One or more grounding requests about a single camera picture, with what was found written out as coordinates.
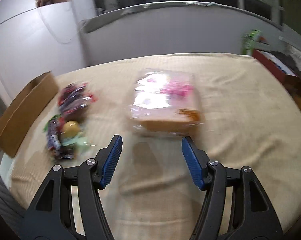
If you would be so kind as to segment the snickers chocolate bar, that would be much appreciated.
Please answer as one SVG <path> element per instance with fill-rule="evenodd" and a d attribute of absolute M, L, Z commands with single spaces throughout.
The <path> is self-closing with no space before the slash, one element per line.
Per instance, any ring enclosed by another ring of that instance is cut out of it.
<path fill-rule="evenodd" d="M 57 118 L 53 118 L 47 123 L 46 141 L 47 148 L 59 154 L 61 143 L 59 141 L 59 127 Z"/>

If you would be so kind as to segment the red snack packet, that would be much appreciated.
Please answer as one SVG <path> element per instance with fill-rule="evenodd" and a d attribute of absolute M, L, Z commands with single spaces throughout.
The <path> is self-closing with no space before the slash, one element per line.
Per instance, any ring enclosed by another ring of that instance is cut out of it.
<path fill-rule="evenodd" d="M 61 117 L 66 121 L 82 122 L 87 111 L 98 98 L 87 90 L 87 83 L 71 83 L 61 90 L 58 108 Z"/>

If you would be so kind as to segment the brown cardboard box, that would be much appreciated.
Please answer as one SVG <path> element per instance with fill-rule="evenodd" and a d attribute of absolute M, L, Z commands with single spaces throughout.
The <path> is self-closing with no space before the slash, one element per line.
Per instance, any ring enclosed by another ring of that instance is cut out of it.
<path fill-rule="evenodd" d="M 28 130 L 59 88 L 51 72 L 30 81 L 0 118 L 0 149 L 14 158 Z"/>

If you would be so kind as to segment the red storage box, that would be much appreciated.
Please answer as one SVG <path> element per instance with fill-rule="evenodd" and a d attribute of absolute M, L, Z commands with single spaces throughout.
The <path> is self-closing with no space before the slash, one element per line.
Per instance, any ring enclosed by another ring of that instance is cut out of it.
<path fill-rule="evenodd" d="M 298 78 L 285 73 L 272 60 L 262 54 L 262 51 L 253 50 L 252 56 L 257 59 L 284 87 L 296 85 Z"/>

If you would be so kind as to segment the wrapped bread loaf package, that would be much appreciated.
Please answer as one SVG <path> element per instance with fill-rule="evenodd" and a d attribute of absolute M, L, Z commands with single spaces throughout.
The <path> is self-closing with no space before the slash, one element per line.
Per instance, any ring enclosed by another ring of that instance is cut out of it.
<path fill-rule="evenodd" d="M 191 73 L 143 69 L 127 93 L 128 124 L 143 135 L 196 135 L 204 121 Z"/>

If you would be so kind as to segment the green snack bag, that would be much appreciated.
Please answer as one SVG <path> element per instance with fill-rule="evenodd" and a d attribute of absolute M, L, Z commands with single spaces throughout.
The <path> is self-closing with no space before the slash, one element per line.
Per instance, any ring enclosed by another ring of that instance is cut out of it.
<path fill-rule="evenodd" d="M 260 30 L 251 30 L 243 36 L 242 54 L 251 56 L 256 42 L 259 42 L 262 32 Z"/>

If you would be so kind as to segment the grey window sill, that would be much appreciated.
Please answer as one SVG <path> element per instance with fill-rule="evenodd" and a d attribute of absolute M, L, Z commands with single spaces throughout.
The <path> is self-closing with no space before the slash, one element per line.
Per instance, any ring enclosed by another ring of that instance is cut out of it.
<path fill-rule="evenodd" d="M 244 20 L 246 18 L 253 18 L 254 21 L 264 22 L 276 29 L 282 30 L 283 25 L 275 23 L 274 21 L 267 19 L 261 15 L 257 15 L 253 12 L 223 5 L 215 2 L 197 2 L 197 1 L 167 1 L 167 2 L 151 2 L 138 5 L 132 5 L 122 9 L 116 9 L 111 12 L 107 12 L 100 16 L 83 20 L 83 31 L 85 33 L 92 33 L 108 24 L 116 22 L 127 17 L 135 17 L 146 14 L 158 12 L 162 16 L 164 14 L 175 14 L 175 19 L 189 20 L 191 17 L 198 13 L 197 18 L 209 16 L 225 16 L 234 18 L 236 22 Z"/>

